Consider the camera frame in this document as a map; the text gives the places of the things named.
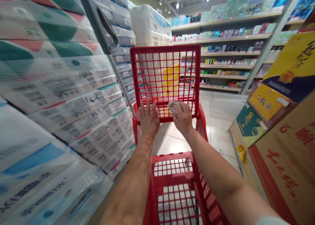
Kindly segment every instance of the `left hand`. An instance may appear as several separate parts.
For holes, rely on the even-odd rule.
[[[138,108],[138,116],[142,130],[142,136],[148,136],[154,140],[158,129],[160,128],[160,116],[156,112],[157,102],[154,101],[150,109],[150,98],[147,97],[146,109],[144,108],[143,101],[140,101]]]

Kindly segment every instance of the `yellow box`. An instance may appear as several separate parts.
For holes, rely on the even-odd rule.
[[[300,102],[315,89],[315,31],[294,34],[262,82]]]
[[[297,103],[267,85],[260,84],[249,98],[250,104],[271,125],[287,115]]]

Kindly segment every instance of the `floor tile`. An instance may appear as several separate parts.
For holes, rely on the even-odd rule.
[[[210,101],[210,116],[233,121],[243,108],[243,104]]]
[[[161,141],[159,144],[155,145],[156,150],[154,155],[191,151],[191,148],[186,141],[163,133],[161,134]]]
[[[239,162],[237,161],[236,158],[233,158],[233,157],[230,157],[228,155],[225,155],[225,154],[221,154],[226,161],[228,161],[240,174],[241,173],[241,170],[240,170],[240,164]]]
[[[229,127],[232,122],[210,117],[210,143],[219,153],[236,158]]]

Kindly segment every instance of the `forearm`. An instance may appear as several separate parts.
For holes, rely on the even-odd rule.
[[[150,183],[152,147],[152,138],[140,138],[100,224],[142,224]]]

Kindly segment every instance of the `red plastic mesh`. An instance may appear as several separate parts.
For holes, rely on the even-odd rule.
[[[172,113],[167,109],[169,101],[187,103],[193,118],[199,106],[201,46],[134,47],[130,49],[136,92],[136,105],[150,96],[150,104],[157,100],[160,122],[171,122]]]

